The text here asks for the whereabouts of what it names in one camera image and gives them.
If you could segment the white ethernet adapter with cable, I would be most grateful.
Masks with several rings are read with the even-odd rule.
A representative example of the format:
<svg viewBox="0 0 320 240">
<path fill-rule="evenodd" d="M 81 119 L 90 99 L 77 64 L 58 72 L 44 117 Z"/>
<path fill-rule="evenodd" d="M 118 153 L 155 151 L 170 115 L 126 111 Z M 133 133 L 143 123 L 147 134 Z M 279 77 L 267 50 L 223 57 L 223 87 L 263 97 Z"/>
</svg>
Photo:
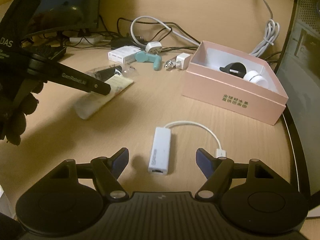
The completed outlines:
<svg viewBox="0 0 320 240">
<path fill-rule="evenodd" d="M 170 147 L 171 147 L 171 128 L 176 126 L 197 126 L 213 136 L 217 142 L 216 157 L 226 157 L 226 151 L 222 148 L 221 142 L 216 134 L 208 127 L 194 121 L 173 121 L 162 127 L 156 127 L 153 137 L 153 144 L 148 164 L 148 172 L 167 175 L 169 170 Z"/>
</svg>

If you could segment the teal plastic crank handle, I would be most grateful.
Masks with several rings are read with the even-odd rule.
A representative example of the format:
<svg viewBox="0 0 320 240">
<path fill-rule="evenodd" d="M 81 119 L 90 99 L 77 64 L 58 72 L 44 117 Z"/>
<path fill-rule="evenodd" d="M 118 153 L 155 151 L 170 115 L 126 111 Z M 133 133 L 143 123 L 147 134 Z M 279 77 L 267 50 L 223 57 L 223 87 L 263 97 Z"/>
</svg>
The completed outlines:
<svg viewBox="0 0 320 240">
<path fill-rule="evenodd" d="M 139 51 L 135 54 L 135 59 L 137 62 L 151 62 L 153 63 L 153 69 L 155 71 L 160 70 L 162 57 L 156 54 L 149 54 L 145 51 Z"/>
</svg>

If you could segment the white square charger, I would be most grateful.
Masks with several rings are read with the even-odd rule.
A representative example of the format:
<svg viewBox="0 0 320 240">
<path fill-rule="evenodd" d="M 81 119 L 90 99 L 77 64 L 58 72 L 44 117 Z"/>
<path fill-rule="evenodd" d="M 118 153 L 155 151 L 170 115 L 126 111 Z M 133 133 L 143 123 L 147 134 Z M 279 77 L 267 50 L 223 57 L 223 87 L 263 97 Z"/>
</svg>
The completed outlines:
<svg viewBox="0 0 320 240">
<path fill-rule="evenodd" d="M 175 67 L 180 70 L 186 70 L 189 66 L 191 55 L 188 53 L 181 53 L 176 56 Z"/>
</svg>

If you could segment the red silver car charger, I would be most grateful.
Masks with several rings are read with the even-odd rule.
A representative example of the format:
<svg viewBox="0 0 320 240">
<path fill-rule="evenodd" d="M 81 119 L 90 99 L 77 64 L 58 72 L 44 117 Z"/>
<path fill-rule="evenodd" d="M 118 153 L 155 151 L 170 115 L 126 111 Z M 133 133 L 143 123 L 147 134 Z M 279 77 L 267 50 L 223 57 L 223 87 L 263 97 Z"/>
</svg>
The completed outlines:
<svg viewBox="0 0 320 240">
<path fill-rule="evenodd" d="M 176 67 L 176 60 L 175 59 L 170 59 L 164 64 L 165 69 L 172 69 Z"/>
</svg>

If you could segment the white round plug adapter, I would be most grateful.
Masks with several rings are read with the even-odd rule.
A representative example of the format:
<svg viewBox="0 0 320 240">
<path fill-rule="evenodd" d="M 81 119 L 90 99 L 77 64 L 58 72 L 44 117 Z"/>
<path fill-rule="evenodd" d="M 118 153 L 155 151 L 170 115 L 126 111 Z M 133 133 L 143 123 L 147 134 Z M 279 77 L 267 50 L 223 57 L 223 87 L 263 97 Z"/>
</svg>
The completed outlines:
<svg viewBox="0 0 320 240">
<path fill-rule="evenodd" d="M 145 47 L 145 52 L 148 54 L 159 54 L 163 49 L 161 42 L 159 41 L 152 41 L 148 42 Z"/>
</svg>

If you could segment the clear bag with black part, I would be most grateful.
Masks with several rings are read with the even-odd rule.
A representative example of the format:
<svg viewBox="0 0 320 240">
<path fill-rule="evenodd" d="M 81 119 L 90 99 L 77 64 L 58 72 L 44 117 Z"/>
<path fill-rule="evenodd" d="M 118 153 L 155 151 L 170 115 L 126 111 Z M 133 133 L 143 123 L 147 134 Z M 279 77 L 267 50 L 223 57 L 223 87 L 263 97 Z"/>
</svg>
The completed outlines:
<svg viewBox="0 0 320 240">
<path fill-rule="evenodd" d="M 100 81 L 106 81 L 114 75 L 131 78 L 138 76 L 139 73 L 130 64 L 111 64 L 108 66 L 98 67 L 85 72 L 85 74 L 94 77 Z"/>
</svg>

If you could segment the black keyboard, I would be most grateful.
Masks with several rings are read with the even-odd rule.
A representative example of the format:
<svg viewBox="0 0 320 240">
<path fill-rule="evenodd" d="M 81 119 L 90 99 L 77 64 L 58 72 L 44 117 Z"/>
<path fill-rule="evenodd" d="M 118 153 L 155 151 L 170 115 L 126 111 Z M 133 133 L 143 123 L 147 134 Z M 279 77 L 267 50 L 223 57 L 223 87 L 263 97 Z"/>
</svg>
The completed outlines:
<svg viewBox="0 0 320 240">
<path fill-rule="evenodd" d="M 52 47 L 46 44 L 39 46 L 28 46 L 24 47 L 23 49 L 54 61 L 59 61 L 62 59 L 67 50 L 67 48 L 64 46 Z"/>
</svg>

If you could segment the white power strip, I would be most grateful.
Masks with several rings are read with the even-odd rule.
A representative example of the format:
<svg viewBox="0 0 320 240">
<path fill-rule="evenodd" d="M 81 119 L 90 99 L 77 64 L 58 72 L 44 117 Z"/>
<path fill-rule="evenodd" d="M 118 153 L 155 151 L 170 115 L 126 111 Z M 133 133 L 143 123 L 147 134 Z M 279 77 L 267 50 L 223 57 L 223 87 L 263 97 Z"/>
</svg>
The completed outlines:
<svg viewBox="0 0 320 240">
<path fill-rule="evenodd" d="M 71 43 L 80 43 L 80 44 L 97 44 L 101 42 L 104 39 L 104 37 L 100 34 L 94 34 L 91 36 L 85 36 L 85 37 L 70 37 L 69 41 Z"/>
</svg>

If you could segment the dark computer monitor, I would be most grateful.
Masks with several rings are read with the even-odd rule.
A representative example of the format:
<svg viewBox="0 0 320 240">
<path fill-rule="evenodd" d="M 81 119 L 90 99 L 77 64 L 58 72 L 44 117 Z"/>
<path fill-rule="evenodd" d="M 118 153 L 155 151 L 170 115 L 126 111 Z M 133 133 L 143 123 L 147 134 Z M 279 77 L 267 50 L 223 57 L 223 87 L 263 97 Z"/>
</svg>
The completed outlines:
<svg viewBox="0 0 320 240">
<path fill-rule="evenodd" d="M 42 0 L 26 37 L 98 27 L 100 0 Z"/>
</svg>

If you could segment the small white product box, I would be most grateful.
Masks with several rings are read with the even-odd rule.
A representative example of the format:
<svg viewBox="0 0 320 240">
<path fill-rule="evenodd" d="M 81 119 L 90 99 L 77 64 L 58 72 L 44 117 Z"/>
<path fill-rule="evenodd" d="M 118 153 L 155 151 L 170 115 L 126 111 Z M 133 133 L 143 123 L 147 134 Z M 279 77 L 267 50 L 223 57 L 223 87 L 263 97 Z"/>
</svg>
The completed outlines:
<svg viewBox="0 0 320 240">
<path fill-rule="evenodd" d="M 135 55 L 141 51 L 140 48 L 135 46 L 123 46 L 117 48 L 115 50 L 108 52 L 108 59 L 119 63 L 119 64 L 127 64 L 135 62 Z"/>
</svg>

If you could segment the pink cardboard box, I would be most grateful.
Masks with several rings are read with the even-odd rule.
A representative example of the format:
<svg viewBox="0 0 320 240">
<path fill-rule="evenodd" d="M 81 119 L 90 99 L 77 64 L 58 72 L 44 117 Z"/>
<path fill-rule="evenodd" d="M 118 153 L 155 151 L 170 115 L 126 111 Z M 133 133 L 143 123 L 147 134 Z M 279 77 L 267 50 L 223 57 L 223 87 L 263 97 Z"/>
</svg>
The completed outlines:
<svg viewBox="0 0 320 240">
<path fill-rule="evenodd" d="M 219 70 L 241 62 L 247 72 L 257 71 L 268 81 L 268 89 Z M 288 101 L 287 93 L 269 64 L 243 51 L 202 41 L 183 77 L 182 95 L 210 103 L 274 125 Z"/>
</svg>

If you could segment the white round case in box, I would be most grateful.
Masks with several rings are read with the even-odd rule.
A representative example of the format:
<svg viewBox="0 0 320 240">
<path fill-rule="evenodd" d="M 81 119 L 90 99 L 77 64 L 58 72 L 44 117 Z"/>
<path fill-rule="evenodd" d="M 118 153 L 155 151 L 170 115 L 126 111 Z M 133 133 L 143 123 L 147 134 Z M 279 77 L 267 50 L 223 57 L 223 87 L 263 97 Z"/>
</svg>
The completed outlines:
<svg viewBox="0 0 320 240">
<path fill-rule="evenodd" d="M 268 89 L 268 81 L 255 70 L 247 72 L 244 75 L 244 80 Z"/>
</svg>

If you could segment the black round object in box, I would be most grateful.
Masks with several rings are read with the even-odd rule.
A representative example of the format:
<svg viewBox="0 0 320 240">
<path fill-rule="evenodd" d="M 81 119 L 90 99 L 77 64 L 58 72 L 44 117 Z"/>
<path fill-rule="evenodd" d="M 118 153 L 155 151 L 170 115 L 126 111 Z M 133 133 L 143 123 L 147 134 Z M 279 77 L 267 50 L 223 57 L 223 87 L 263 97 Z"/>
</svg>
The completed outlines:
<svg viewBox="0 0 320 240">
<path fill-rule="evenodd" d="M 240 77 L 242 79 L 247 74 L 246 67 L 241 62 L 230 63 L 225 67 L 220 67 L 219 70 L 224 72 L 224 73 Z"/>
</svg>

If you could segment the computer tower case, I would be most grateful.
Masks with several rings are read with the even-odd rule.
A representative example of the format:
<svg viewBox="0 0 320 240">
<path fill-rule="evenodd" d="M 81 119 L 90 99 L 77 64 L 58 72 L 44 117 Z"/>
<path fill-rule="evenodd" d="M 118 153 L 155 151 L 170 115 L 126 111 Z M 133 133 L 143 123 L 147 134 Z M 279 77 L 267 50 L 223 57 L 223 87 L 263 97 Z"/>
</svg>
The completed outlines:
<svg viewBox="0 0 320 240">
<path fill-rule="evenodd" d="M 298 133 L 311 194 L 319 191 L 319 0 L 295 0 L 277 77 Z"/>
</svg>

